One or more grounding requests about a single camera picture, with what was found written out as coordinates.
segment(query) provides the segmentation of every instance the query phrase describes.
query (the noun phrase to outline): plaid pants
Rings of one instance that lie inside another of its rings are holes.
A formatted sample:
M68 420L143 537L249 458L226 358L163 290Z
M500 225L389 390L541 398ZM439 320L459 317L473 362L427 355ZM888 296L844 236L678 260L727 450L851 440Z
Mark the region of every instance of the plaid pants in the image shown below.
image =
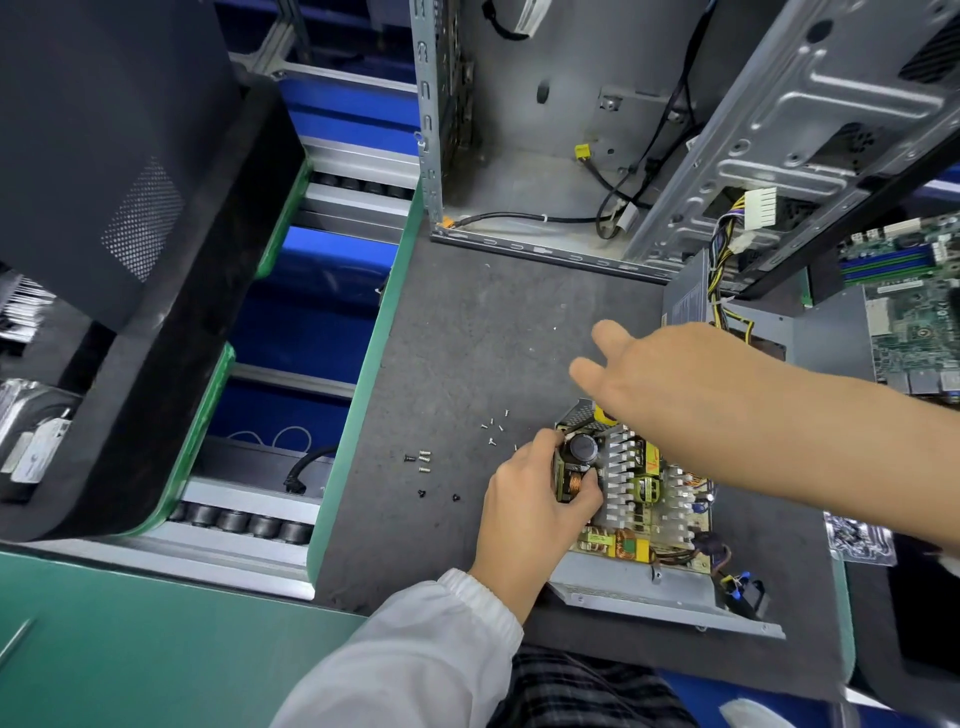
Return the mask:
M697 721L648 667L523 645L488 728L691 728Z

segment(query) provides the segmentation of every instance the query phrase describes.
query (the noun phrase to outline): left hand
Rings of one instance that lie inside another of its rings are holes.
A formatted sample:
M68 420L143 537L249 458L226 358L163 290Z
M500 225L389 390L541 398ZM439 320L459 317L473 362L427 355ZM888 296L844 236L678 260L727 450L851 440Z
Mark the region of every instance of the left hand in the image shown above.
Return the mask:
M532 443L496 469L484 496L470 574L498 596L520 624L603 503L593 469L584 476L575 499L557 501L553 455L562 441L562 433L542 429Z

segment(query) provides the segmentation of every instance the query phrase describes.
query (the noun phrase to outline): black capacitor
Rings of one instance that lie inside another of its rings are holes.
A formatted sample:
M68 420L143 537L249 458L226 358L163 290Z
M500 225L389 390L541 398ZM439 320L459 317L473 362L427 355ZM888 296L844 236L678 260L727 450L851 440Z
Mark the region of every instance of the black capacitor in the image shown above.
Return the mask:
M575 460L584 465L596 460L597 453L600 451L597 441L583 432L571 437L570 442L566 444L566 449Z

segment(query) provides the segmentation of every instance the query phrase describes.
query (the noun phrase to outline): power cable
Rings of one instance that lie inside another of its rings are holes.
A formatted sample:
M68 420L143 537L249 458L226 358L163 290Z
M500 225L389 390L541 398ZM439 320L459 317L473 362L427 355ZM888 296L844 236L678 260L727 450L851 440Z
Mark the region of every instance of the power cable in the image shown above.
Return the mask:
M499 21L496 19L496 8L493 6L493 0L487 0L483 5L480 6L480 10L483 11L483 16L490 21L490 24L493 25L493 29L496 31L496 34L502 37L504 40L513 40L519 42L521 40L526 40L529 36L525 33L514 33L513 31L508 31Z

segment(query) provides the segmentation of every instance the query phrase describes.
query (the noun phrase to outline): workbench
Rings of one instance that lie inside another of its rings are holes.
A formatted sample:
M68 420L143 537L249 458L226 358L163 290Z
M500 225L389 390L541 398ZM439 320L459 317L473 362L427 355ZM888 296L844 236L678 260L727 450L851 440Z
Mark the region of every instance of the workbench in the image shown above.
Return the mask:
M452 247L425 229L406 267L404 245L394 276L405 279L356 451L344 482L331 475L318 523L328 533L316 533L311 547L322 559L318 603L364 616L398 590L469 568L491 474L580 396L567 367L577 355L600 355L590 340L595 322L613 318L636 336L660 325L659 285ZM421 449L433 453L431 473L403 461ZM338 499L334 520L329 506ZM548 591L526 641L836 701L852 653L842 646L850 628L838 612L842 576L823 514L724 487L714 524L732 567L764 580L766 618L785 641L569 608Z

